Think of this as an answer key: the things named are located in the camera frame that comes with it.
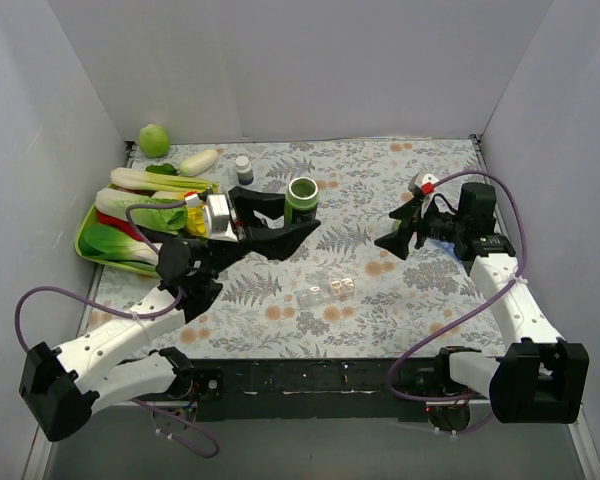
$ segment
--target gray floor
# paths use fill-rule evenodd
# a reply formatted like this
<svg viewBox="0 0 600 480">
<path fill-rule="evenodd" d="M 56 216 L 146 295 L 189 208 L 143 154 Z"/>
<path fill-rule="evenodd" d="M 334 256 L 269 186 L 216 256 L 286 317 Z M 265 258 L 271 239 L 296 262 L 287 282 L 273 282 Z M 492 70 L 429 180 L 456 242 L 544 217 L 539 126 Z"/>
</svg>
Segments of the gray floor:
<svg viewBox="0 0 600 480">
<path fill-rule="evenodd" d="M 390 419 L 249 420 L 207 426 L 217 433 L 223 450 L 212 460 L 201 460 L 156 435 L 145 411 L 113 407 L 54 445 L 45 478 L 584 478 L 564 425 L 492 421 L 456 440 L 401 428 Z"/>
</svg>

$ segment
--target leaf pattern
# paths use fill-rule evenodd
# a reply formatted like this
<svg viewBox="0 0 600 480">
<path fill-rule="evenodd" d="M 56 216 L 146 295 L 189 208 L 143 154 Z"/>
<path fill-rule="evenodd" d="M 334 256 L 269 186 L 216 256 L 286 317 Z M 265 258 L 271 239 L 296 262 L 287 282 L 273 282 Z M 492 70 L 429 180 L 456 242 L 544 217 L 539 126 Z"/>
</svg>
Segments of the leaf pattern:
<svg viewBox="0 0 600 480">
<path fill-rule="evenodd" d="M 449 244 L 430 240 L 402 262 L 372 241 L 390 231 L 393 221 L 387 213 L 403 203 L 416 173 L 426 170 L 442 178 L 479 168 L 470 141 L 174 145 L 160 161 L 177 165 L 205 148 L 218 149 L 220 158 L 202 176 L 225 191 L 236 183 L 233 160 L 238 155 L 253 162 L 254 190 L 284 192 L 292 178 L 303 175 L 316 180 L 322 226 L 285 262 L 249 254 L 221 272 L 223 291 L 204 315 L 151 342 L 134 357 L 176 344 L 195 358 L 392 357 L 483 301 Z M 155 163 L 137 151 L 133 168 L 143 170 Z M 460 183 L 442 185 L 440 191 L 456 203 Z M 355 295 L 307 310 L 298 306 L 299 290 L 347 277 L 355 281 Z M 129 307 L 157 284 L 157 279 L 107 267 L 97 301 Z M 82 331 L 107 319 L 94 315 Z M 416 355 L 435 355 L 445 345 L 484 348 L 489 354 L 503 349 L 488 312 Z"/>
</svg>

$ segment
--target green basket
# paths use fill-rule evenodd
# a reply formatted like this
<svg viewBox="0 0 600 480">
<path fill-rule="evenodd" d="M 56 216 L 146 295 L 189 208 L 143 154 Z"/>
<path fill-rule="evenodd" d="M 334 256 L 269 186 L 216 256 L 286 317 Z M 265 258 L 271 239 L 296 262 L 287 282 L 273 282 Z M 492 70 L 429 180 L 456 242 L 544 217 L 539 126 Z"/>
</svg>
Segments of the green basket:
<svg viewBox="0 0 600 480">
<path fill-rule="evenodd" d="M 119 268 L 120 270 L 126 270 L 127 272 L 137 273 L 138 275 L 145 275 L 147 277 L 160 278 L 160 276 L 155 272 L 155 270 L 154 271 L 145 270 L 142 268 L 133 267 L 131 265 L 125 265 L 124 263 L 120 263 L 120 262 L 113 262 L 111 260 L 101 260 L 99 258 L 92 258 L 92 257 L 85 256 L 82 253 L 82 250 L 80 249 L 80 237 L 82 236 L 82 232 L 84 231 L 85 227 L 90 227 L 91 225 L 96 225 L 98 223 L 100 223 L 100 222 L 98 222 L 98 214 L 96 213 L 96 206 L 95 206 L 95 204 L 93 204 L 93 205 L 91 205 L 91 208 L 87 212 L 86 217 L 84 217 L 84 220 L 82 220 L 82 224 L 80 225 L 78 234 L 76 235 L 76 238 L 73 242 L 73 245 L 76 249 L 76 253 L 78 255 L 80 255 L 85 260 L 89 260 L 90 262 L 99 263 L 100 265 L 106 265 L 108 267 L 113 267 L 113 268 Z"/>
</svg>

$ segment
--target bok choy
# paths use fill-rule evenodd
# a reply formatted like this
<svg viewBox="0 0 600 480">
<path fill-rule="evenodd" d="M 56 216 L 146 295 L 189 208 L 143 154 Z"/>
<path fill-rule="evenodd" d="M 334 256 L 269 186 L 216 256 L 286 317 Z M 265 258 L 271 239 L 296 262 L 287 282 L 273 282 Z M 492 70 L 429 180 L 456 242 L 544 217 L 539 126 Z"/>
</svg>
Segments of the bok choy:
<svg viewBox="0 0 600 480">
<path fill-rule="evenodd" d="M 98 258 L 135 265 L 137 262 L 155 266 L 158 255 L 143 242 L 109 225 L 85 227 L 78 240 L 80 250 L 87 258 Z"/>
<path fill-rule="evenodd" d="M 111 183 L 129 190 L 154 190 L 161 192 L 204 191 L 212 188 L 217 191 L 218 184 L 201 178 L 161 175 L 143 172 L 131 168 L 116 168 L 111 171 Z"/>
<path fill-rule="evenodd" d="M 165 204 L 174 203 L 169 199 L 154 199 L 144 195 L 103 188 L 96 195 L 96 209 L 105 215 L 125 220 L 128 206 L 138 203 Z M 158 232 L 176 234 L 187 224 L 186 207 L 170 208 L 167 210 L 154 210 L 139 208 L 131 212 L 133 221 L 141 227 L 150 228 Z"/>
</svg>

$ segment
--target green cup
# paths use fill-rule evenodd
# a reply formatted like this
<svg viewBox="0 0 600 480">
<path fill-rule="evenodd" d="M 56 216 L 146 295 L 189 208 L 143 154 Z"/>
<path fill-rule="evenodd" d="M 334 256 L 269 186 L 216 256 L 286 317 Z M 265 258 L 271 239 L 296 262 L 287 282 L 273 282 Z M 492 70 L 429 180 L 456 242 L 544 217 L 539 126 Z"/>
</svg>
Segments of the green cup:
<svg viewBox="0 0 600 480">
<path fill-rule="evenodd" d="M 294 178 L 285 193 L 284 224 L 315 220 L 318 209 L 318 185 L 308 177 Z"/>
</svg>

